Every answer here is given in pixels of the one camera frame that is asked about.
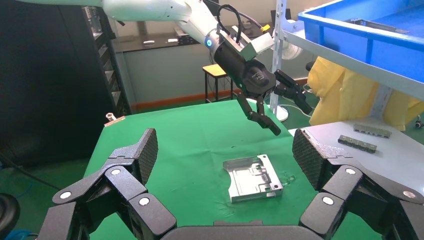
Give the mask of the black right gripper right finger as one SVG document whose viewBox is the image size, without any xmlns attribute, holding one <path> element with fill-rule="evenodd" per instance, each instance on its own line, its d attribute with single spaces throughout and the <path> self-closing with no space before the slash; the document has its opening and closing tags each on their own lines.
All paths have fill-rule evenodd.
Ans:
<svg viewBox="0 0 424 240">
<path fill-rule="evenodd" d="M 293 157 L 317 195 L 299 225 L 332 238 L 348 213 L 384 239 L 418 236 L 418 193 L 379 175 L 339 147 L 320 143 L 305 128 L 295 131 Z"/>
</svg>

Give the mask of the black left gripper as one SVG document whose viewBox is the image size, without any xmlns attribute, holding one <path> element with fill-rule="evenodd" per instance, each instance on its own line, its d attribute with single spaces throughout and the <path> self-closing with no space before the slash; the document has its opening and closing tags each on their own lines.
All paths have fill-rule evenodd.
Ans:
<svg viewBox="0 0 424 240">
<path fill-rule="evenodd" d="M 283 71 L 278 69 L 273 74 L 256 58 L 245 60 L 227 43 L 217 47 L 214 60 L 242 90 L 237 95 L 237 102 L 246 118 L 258 123 L 263 129 L 271 130 L 275 136 L 281 134 L 281 129 L 265 114 L 264 98 L 273 91 L 276 81 L 276 95 L 292 100 L 304 114 L 312 112 L 313 108 L 306 102 L 306 96 L 299 83 Z M 256 112 L 251 108 L 246 96 L 257 98 Z"/>
</svg>

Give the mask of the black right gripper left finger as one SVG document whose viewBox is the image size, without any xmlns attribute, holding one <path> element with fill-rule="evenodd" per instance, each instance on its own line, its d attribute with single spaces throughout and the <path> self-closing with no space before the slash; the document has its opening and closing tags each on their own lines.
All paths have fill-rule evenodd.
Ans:
<svg viewBox="0 0 424 240">
<path fill-rule="evenodd" d="M 73 203 L 77 223 L 89 234 L 117 215 L 138 240 L 159 240 L 177 220 L 146 187 L 158 151 L 157 132 L 147 128 L 135 144 L 116 148 L 99 170 L 59 190 L 52 202 Z"/>
</svg>

